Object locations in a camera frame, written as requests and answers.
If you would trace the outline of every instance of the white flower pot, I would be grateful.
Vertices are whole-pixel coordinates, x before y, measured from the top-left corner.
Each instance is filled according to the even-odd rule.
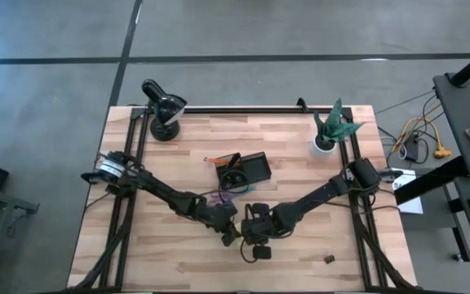
[[[330,157],[333,151],[335,151],[337,144],[335,143],[333,145],[333,148],[331,148],[330,150],[324,150],[317,146],[317,143],[315,143],[316,138],[317,138],[317,135],[313,137],[313,140],[311,141],[311,144],[309,145],[309,153],[311,154],[311,156],[313,156],[314,158]]]

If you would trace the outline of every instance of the white paper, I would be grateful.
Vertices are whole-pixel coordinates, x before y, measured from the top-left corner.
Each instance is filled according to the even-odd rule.
[[[404,170],[400,168],[393,168],[393,170],[402,171],[404,173],[403,175],[396,178],[395,181],[392,183],[393,191],[416,179],[415,171]],[[401,212],[423,214],[422,201],[420,201],[420,197],[411,199],[406,203],[400,204],[398,205],[398,208],[400,208]]]

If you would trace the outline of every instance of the table leg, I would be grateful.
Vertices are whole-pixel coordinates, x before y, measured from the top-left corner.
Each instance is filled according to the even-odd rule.
[[[406,203],[432,189],[441,187],[458,176],[469,176],[462,156],[458,156],[448,163],[444,163],[440,167],[396,189],[395,196],[397,204]]]

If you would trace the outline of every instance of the lamp base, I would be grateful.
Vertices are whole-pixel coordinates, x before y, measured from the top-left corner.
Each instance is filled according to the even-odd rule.
[[[154,119],[150,123],[150,131],[155,140],[167,141],[175,138],[179,134],[180,126],[179,122],[174,121],[171,124],[165,126],[160,123],[157,119]]]

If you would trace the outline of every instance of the green plant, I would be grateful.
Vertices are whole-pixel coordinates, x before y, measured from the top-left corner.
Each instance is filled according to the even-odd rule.
[[[317,131],[320,140],[339,142],[345,140],[346,136],[354,134],[361,125],[364,123],[341,123],[340,113],[342,112],[342,100],[339,98],[330,115],[327,117],[326,122],[322,122],[318,112],[315,111],[315,123],[317,124]]]

